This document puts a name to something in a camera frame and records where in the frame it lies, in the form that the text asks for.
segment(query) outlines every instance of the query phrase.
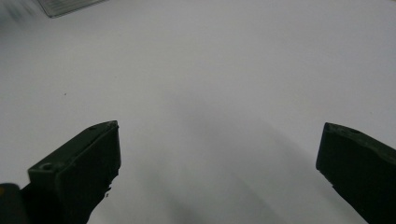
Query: dark green plastic part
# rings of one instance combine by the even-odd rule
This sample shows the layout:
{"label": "dark green plastic part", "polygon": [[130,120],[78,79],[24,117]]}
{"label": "dark green plastic part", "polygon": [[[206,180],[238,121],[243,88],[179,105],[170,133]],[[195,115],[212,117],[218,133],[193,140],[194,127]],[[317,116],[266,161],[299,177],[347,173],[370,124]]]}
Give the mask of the dark green plastic part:
{"label": "dark green plastic part", "polygon": [[368,223],[396,223],[396,150],[359,131],[326,123],[317,169]]}
{"label": "dark green plastic part", "polygon": [[38,0],[50,18],[60,17],[104,1],[106,0]]}
{"label": "dark green plastic part", "polygon": [[116,121],[91,126],[29,170],[22,190],[33,224],[85,224],[120,169]]}

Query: blurry object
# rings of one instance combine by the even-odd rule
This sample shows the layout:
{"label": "blurry object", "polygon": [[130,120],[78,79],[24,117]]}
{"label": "blurry object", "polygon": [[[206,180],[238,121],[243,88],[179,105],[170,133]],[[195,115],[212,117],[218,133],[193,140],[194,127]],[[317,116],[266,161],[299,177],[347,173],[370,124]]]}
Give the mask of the blurry object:
{"label": "blurry object", "polygon": [[35,16],[34,4],[31,1],[5,1],[3,3],[6,12],[16,22]]}
{"label": "blurry object", "polygon": [[104,1],[106,0],[38,0],[50,18],[60,17],[64,14]]}

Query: white table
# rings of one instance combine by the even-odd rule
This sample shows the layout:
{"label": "white table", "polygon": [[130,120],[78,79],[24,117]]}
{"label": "white table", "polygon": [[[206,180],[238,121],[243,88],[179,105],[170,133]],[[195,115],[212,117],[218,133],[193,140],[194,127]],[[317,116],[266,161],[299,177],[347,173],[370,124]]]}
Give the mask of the white table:
{"label": "white table", "polygon": [[315,169],[324,122],[396,147],[396,3],[110,0],[0,8],[0,181],[116,119],[89,223],[365,223]]}

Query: white surface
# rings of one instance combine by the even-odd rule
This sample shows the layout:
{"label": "white surface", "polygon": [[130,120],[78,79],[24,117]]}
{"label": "white surface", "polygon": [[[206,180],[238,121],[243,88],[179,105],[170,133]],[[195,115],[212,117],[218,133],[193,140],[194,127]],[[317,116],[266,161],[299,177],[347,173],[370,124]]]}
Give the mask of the white surface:
{"label": "white surface", "polygon": [[315,169],[325,121],[396,147],[396,3],[110,0],[0,8],[0,180],[120,124],[90,223],[365,223]]}

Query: screw hole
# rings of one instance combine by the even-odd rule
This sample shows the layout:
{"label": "screw hole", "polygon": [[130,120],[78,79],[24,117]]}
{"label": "screw hole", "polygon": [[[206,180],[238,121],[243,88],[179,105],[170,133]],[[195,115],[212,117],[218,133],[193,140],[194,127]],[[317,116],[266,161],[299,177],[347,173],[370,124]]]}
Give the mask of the screw hole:
{"label": "screw hole", "polygon": [[53,165],[52,165],[52,163],[45,163],[45,164],[42,164],[42,165],[40,166],[40,168],[41,168],[42,170],[52,170]]}

